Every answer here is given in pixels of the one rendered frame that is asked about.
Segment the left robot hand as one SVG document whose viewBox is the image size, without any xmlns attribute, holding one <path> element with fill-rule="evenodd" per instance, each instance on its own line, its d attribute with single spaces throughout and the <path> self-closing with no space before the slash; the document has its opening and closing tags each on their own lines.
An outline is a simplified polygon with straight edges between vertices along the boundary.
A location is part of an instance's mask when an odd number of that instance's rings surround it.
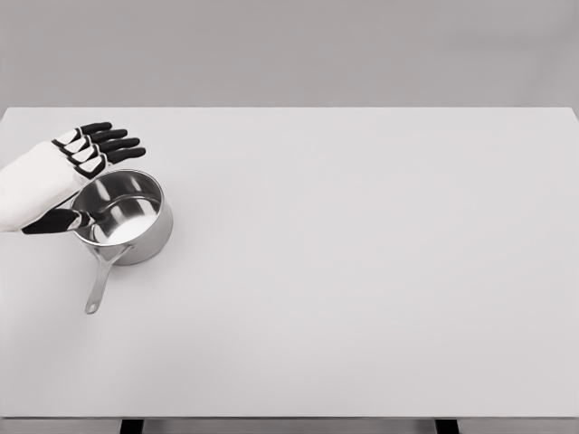
<svg viewBox="0 0 579 434">
<path fill-rule="evenodd" d="M 0 232 L 47 234 L 92 225 L 98 214 L 62 204 L 109 167 L 145 153 L 139 138 L 109 122 L 38 143 L 0 169 Z"/>
</svg>

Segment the steel saucepan with long handle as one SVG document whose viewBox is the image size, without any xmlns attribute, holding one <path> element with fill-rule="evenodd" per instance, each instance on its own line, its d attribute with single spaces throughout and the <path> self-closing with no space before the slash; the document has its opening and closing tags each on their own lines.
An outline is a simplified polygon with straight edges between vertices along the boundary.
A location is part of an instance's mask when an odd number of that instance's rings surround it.
<svg viewBox="0 0 579 434">
<path fill-rule="evenodd" d="M 99 263 L 85 313 L 96 313 L 109 273 L 155 257 L 170 239 L 174 220 L 159 182 L 151 175 L 119 169 L 98 175 L 74 196 L 71 209 L 94 222 L 74 231 Z"/>
</svg>

